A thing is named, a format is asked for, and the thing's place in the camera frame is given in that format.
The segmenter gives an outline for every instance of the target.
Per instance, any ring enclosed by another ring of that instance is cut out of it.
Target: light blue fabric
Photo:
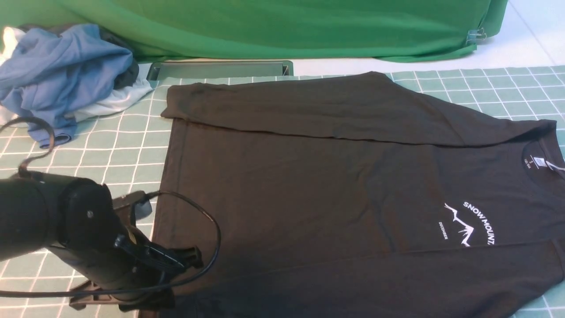
[[[132,61],[131,51],[101,40],[95,24],[75,25],[60,37],[31,29],[0,66],[0,104],[45,120],[63,144],[76,131],[74,118],[64,115],[108,97]],[[30,124],[28,133],[41,147],[49,145],[45,130]]]

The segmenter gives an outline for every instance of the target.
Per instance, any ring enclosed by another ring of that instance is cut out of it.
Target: mountain logo
[[[471,238],[471,235],[473,234],[473,232],[475,231],[475,228],[472,227],[471,225],[463,222],[458,216],[457,216],[457,210],[450,207],[449,205],[447,205],[447,203],[445,203],[445,208],[451,210],[451,212],[453,212],[453,222],[457,222],[459,224],[461,224],[463,226],[463,230],[459,231],[459,233],[463,233],[463,240],[461,241],[461,245],[465,245],[467,247],[469,247],[469,243],[467,243],[467,241],[469,241],[469,239]]]

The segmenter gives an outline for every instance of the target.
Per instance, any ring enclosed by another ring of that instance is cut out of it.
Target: size tag
[[[545,159],[534,157],[533,160],[536,162],[536,165],[538,167],[547,167],[547,164],[545,163]]]

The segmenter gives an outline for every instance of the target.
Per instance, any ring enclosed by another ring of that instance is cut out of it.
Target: white print
[[[447,232],[445,231],[445,227],[444,227],[444,224],[442,222],[440,222],[440,229],[441,229],[441,233],[444,235],[444,239],[449,239],[447,237]]]
[[[528,161],[527,159],[524,159],[524,162],[526,163],[526,167],[528,167],[528,169],[532,168],[533,161]]]
[[[471,234],[473,234],[473,231],[475,230],[475,228],[466,224],[465,222],[461,221],[461,219],[457,217],[457,210],[456,209],[450,207],[449,205],[447,205],[447,203],[444,203],[444,204],[445,204],[445,207],[447,209],[450,209],[453,212],[453,222],[459,222],[461,225],[463,225],[465,227],[464,230],[459,231],[459,233],[463,233],[463,240],[461,241],[461,244],[469,247],[470,245],[467,243],[467,241],[471,237]]]
[[[494,245],[494,231],[493,231],[492,226],[489,223],[489,220],[486,219],[485,215],[481,212],[481,210],[477,209],[471,203],[465,202],[465,203],[463,203],[463,206],[468,208],[469,210],[473,211],[473,213],[476,214],[479,217],[481,222],[483,222],[483,226],[485,227],[486,234],[488,236],[487,244],[488,245]]]

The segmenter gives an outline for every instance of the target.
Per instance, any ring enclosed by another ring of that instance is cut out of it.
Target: table surface
[[[396,83],[417,92],[515,121],[553,119],[565,153],[565,66],[398,72],[387,74]],[[37,160],[33,170],[90,178],[109,186],[114,197],[135,190],[159,188],[172,121],[161,118],[171,85],[205,82],[242,84],[259,81],[308,80],[322,76],[278,76],[269,78],[165,79],[140,102],[123,113],[79,123],[75,139]],[[9,128],[0,134],[0,178],[12,175],[19,162],[42,153],[24,128]],[[153,215],[138,227],[149,237]],[[42,250],[0,263],[0,289],[17,291],[62,291],[84,281],[84,277]],[[117,306],[90,306],[76,312],[66,299],[0,298],[2,318],[121,318]],[[565,317],[565,284],[533,301],[515,318]]]

